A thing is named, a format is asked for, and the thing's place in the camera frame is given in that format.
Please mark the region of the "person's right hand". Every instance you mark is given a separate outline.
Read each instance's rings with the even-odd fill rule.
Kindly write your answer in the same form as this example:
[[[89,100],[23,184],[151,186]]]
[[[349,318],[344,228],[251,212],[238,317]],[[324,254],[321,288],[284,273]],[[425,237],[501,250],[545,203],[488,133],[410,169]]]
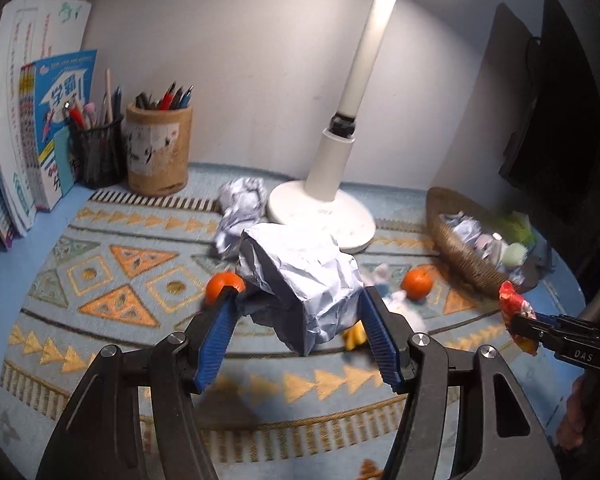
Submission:
[[[586,419],[582,408],[582,386],[587,379],[588,376],[583,374],[573,382],[566,404],[566,414],[556,430],[557,446],[564,451],[580,448],[585,441],[583,431]],[[600,434],[598,436],[597,441],[600,445]]]

